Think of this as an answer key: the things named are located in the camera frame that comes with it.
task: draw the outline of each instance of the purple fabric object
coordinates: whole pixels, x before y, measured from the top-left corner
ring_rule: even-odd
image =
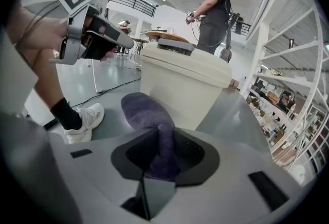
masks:
[[[123,97],[121,107],[133,129],[158,128],[158,153],[145,175],[155,179],[174,180],[179,174],[177,157],[174,153],[175,124],[166,109],[141,92]]]

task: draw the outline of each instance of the white plastic bin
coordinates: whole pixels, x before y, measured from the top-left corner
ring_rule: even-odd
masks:
[[[143,48],[140,91],[161,103],[177,127],[195,130],[229,86],[231,68],[198,49],[188,56],[157,45],[151,42]]]

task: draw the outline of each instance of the wooden tabletop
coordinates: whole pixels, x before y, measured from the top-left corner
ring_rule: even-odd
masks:
[[[177,36],[175,34],[170,34],[167,32],[163,32],[163,31],[157,31],[157,30],[152,30],[152,31],[148,31],[146,32],[146,36],[148,36],[149,38],[152,39],[157,39],[157,38],[163,38],[166,40],[174,40],[174,41],[181,41],[181,42],[186,42],[189,43],[188,40],[185,40],[184,38]]]
[[[148,43],[149,42],[149,41],[141,40],[141,39],[135,39],[135,38],[132,38],[132,39],[137,41],[137,42],[141,42],[141,43]]]

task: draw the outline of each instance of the white sneaker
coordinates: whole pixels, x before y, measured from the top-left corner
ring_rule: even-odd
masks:
[[[101,104],[95,103],[86,109],[77,108],[77,113],[82,119],[81,128],[79,130],[64,129],[69,144],[89,142],[92,139],[92,130],[102,122],[105,111]]]

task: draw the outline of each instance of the black sock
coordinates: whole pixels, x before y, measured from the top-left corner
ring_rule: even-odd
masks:
[[[78,130],[82,126],[82,120],[79,114],[68,105],[65,98],[55,104],[50,112],[55,116],[65,130]]]

